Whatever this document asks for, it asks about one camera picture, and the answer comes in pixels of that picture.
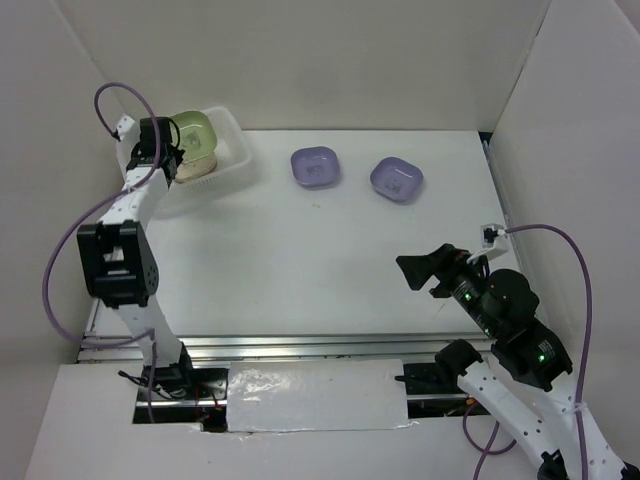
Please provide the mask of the cream panda plate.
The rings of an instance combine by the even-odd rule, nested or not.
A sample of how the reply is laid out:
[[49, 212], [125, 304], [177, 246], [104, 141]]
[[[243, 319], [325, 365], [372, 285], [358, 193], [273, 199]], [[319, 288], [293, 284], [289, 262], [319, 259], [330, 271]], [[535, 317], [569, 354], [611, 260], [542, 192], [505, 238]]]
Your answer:
[[184, 184], [212, 173], [218, 165], [216, 155], [211, 153], [199, 159], [184, 160], [177, 169], [174, 180]]

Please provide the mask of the green panda plate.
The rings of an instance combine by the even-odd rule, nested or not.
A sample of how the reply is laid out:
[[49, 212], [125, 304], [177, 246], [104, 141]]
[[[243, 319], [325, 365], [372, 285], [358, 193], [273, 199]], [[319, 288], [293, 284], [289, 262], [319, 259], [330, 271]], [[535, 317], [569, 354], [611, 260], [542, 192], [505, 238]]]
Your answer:
[[171, 117], [178, 128], [178, 148], [184, 151], [185, 163], [198, 161], [212, 155], [218, 138], [209, 117], [198, 110], [184, 111]]

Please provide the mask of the purple panda plate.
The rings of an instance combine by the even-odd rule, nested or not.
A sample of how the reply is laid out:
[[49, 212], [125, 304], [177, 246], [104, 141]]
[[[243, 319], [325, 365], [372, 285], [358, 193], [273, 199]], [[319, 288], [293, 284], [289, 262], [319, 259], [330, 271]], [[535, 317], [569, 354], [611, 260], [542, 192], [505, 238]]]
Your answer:
[[424, 175], [418, 167], [401, 158], [386, 157], [374, 167], [369, 180], [379, 195], [396, 203], [405, 203], [418, 193]]
[[296, 150], [290, 157], [290, 165], [294, 179], [305, 188], [328, 187], [341, 176], [338, 156], [326, 146]]

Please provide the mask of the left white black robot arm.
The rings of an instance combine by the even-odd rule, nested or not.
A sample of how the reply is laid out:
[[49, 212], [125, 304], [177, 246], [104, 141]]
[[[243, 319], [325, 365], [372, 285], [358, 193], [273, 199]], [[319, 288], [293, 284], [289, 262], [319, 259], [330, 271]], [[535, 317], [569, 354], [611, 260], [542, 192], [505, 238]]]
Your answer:
[[122, 195], [76, 234], [88, 293], [115, 312], [139, 345], [139, 384], [170, 399], [197, 396], [198, 376], [156, 298], [160, 272], [146, 229], [182, 163], [179, 141], [173, 119], [141, 119]]

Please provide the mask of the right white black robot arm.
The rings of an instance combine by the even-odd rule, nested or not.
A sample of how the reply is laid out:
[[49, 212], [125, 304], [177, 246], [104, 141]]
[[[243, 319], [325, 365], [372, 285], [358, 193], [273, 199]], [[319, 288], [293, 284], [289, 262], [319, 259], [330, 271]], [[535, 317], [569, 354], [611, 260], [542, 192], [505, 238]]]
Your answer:
[[491, 340], [491, 353], [522, 385], [529, 409], [466, 340], [435, 356], [435, 378], [450, 392], [475, 398], [516, 441], [540, 479], [636, 479], [638, 467], [622, 460], [578, 399], [578, 378], [559, 337], [536, 317], [538, 296], [511, 269], [491, 271], [486, 256], [451, 244], [396, 263], [413, 291], [430, 279], [434, 298], [454, 299]]

